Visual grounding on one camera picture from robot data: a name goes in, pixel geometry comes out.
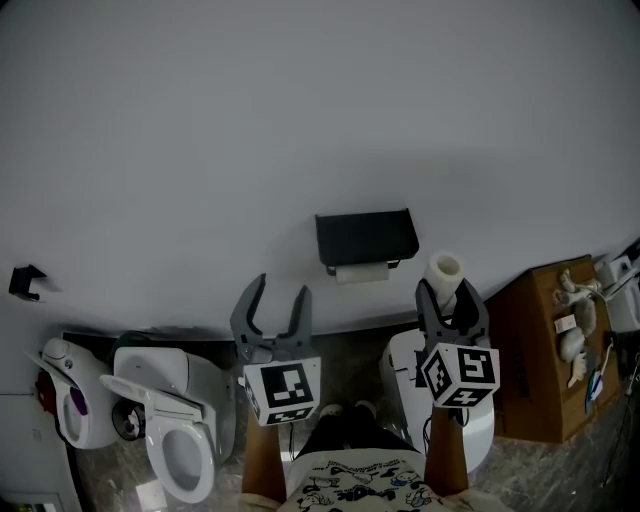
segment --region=toilet paper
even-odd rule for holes
[[[443,314],[453,311],[456,290],[464,279],[460,258],[449,252],[436,252],[429,258],[424,278],[436,294],[440,311]]]
[[[338,284],[386,281],[387,279],[389,279],[389,266],[386,262],[336,267]]]

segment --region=cardboard box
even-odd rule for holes
[[[618,394],[617,360],[612,350],[604,390],[585,412],[587,375],[571,388],[571,364],[558,356],[554,321],[573,308],[556,306],[553,292],[565,268],[576,283],[595,277],[590,256],[530,269],[487,302],[492,348],[500,351],[501,387],[494,395],[497,436],[562,443],[577,433]],[[605,304],[596,300],[597,326],[586,344],[602,361],[610,340]]]

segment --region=toilet tank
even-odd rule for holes
[[[187,359],[189,387],[185,396],[214,408],[228,400],[228,376],[208,359],[193,354],[187,354]]]
[[[189,385],[189,361],[179,348],[121,347],[113,373],[151,389],[184,396]]]

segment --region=toilet flush button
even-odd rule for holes
[[[42,355],[49,359],[64,359],[69,354],[69,343],[60,338],[51,338],[44,346]]]

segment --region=white shoe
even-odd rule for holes
[[[342,416],[344,408],[340,404],[325,405],[320,411],[320,419],[325,416]]]
[[[376,406],[373,405],[371,402],[368,402],[367,400],[358,400],[356,402],[355,407],[366,407],[367,409],[369,409],[371,411],[371,414],[373,414],[373,419],[376,419],[376,416],[378,415],[378,411],[376,410]]]

